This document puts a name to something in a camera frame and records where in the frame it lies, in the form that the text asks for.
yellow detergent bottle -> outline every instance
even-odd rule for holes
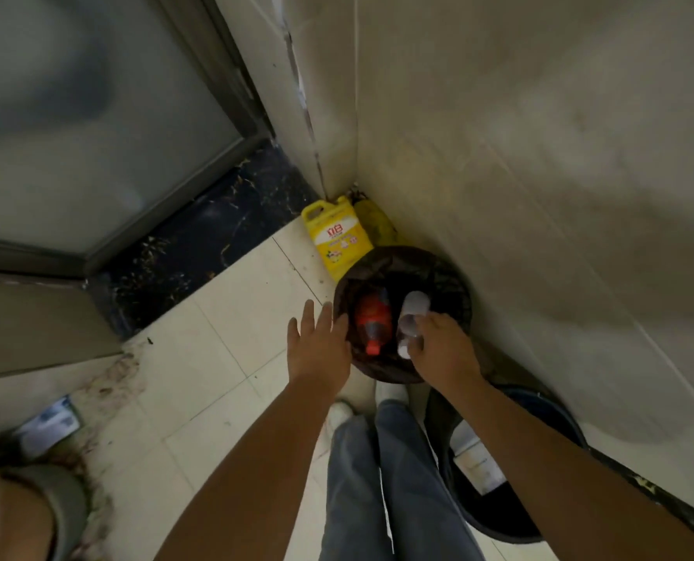
[[[301,216],[334,281],[373,249],[347,197],[337,199],[336,205],[317,200],[305,207]]]

shoe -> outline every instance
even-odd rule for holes
[[[404,405],[409,405],[409,391],[407,390],[407,386],[377,381],[375,383],[375,406],[378,407],[382,402],[388,399],[393,399]]]
[[[336,429],[354,415],[354,411],[344,402],[334,402],[326,414],[326,435],[329,441],[334,436]]]

left hand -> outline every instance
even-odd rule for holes
[[[287,369],[290,382],[313,379],[336,396],[347,382],[352,348],[347,337],[349,320],[342,315],[332,324],[332,305],[324,303],[318,322],[314,321],[314,302],[303,307],[301,329],[293,317],[287,324]]]

blue jeans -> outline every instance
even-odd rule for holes
[[[389,538],[384,499],[389,514]],[[380,404],[334,433],[319,561],[484,561],[408,408]]]

red plastic bottle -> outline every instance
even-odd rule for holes
[[[365,352],[378,356],[380,348],[389,342],[392,336],[391,306],[385,289],[364,295],[354,312],[358,333],[365,345]]]

